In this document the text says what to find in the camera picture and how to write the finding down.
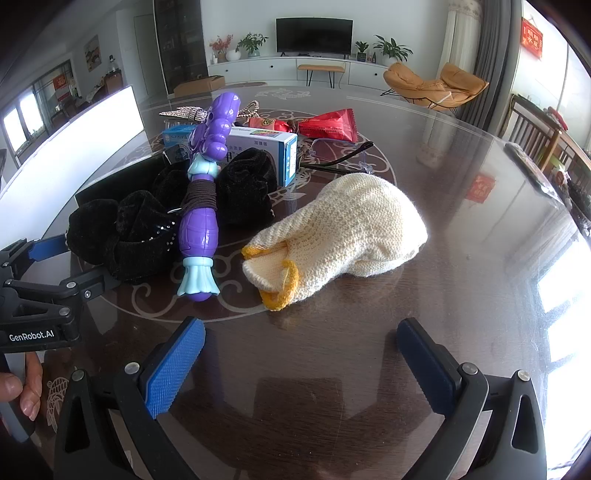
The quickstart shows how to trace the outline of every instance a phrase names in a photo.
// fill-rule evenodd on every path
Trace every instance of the dark wooden table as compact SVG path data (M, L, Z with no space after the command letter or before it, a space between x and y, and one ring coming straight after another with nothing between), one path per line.
M240 249L255 232L223 230L214 264L218 298L178 298L177 262L146 283L90 301L83 342L45 354L37 433L46 458L75 368L95 374L140 361L191 315L207 322L206 345L159 421L201 479L400 478L442 422L394 348L392 331L414 316L460 362L492 375L531 374L548 478L564 475L591 431L591 253L565 208L530 184L500 140L449 116L351 90L236 92L244 104L259 100L273 118L353 108L358 140L375 142L368 161L414 202L426 245L395 271L337 278L306 301L269 312L241 269ZM149 106L142 113L148 138L163 128L159 111L210 103L209 96ZM109 165L155 148L157 140ZM277 218L313 200L331 179L300 170L271 195ZM64 208L48 234L65 230L71 210ZM33 266L25 279L57 283L80 268L64 254ZM456 477L467 470L487 419Z

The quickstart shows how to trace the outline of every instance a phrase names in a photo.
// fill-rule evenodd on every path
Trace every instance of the red candy wrapper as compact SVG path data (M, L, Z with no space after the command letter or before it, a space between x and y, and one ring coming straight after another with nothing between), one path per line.
M323 113L300 121L298 126L298 133L310 138L332 138L351 143L357 142L357 125L352 108Z
M274 120L272 118L262 118L260 116L251 117L248 121L250 128L262 128L264 130L275 130L277 132L291 132L292 129L283 120Z

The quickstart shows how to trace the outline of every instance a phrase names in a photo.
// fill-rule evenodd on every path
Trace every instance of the red hanging banner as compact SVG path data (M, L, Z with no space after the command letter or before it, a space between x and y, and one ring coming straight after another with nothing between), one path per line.
M56 98L58 102L61 102L64 98L67 98L70 94L68 88L68 80L65 74L58 75L53 79L53 88L56 90Z
M521 19L521 45L539 59L542 58L542 37L541 31L525 18Z

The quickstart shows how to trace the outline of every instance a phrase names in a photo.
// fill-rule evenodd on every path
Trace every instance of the purple toy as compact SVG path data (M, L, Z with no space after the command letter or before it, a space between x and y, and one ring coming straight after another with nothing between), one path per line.
M220 293L212 276L213 254L217 248L215 183L217 161L226 157L226 137L236 120L240 99L232 92L217 97L205 123L195 127L189 137L188 175L191 183L183 200L183 219L178 232L178 246L185 256L185 273L177 294L193 301Z

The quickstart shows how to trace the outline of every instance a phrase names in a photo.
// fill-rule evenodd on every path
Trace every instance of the blue box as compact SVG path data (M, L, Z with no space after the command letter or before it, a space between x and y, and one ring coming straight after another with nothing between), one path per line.
M296 177L296 134L261 128L232 127L232 131L226 139L226 146L228 148L227 161L251 147L268 151L275 163L279 187L287 187Z
M189 159L189 135L195 130L195 125L176 125L162 132L164 148L178 145L185 160Z

